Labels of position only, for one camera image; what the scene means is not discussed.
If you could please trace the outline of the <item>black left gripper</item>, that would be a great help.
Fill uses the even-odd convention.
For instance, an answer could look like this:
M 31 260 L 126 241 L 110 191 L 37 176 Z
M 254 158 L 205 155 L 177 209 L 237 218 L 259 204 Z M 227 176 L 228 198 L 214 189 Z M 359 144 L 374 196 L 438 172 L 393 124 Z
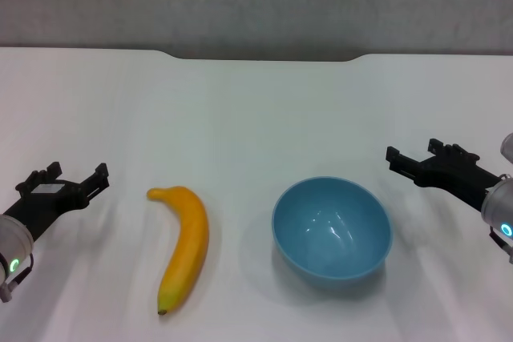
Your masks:
M 36 193 L 41 184 L 53 183 L 62 174 L 59 162 L 51 163 L 46 170 L 32 171 L 24 182 L 16 185 L 20 198 L 4 215 L 16 219 L 37 240 L 62 214 L 81 210 L 99 193 L 109 187 L 107 165 L 101 163 L 95 172 L 77 183 L 64 183 L 54 193 Z

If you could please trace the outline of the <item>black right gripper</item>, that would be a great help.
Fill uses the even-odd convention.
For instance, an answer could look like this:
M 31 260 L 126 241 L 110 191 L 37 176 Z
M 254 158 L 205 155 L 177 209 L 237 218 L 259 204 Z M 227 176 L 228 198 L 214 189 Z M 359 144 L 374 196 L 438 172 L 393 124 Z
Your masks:
M 430 139 L 428 151 L 434 156 L 422 162 L 413 160 L 394 147 L 387 147 L 389 169 L 413 181 L 418 187 L 434 187 L 449 192 L 481 211 L 488 190 L 501 179 L 478 167 L 479 156 L 454 143 Z

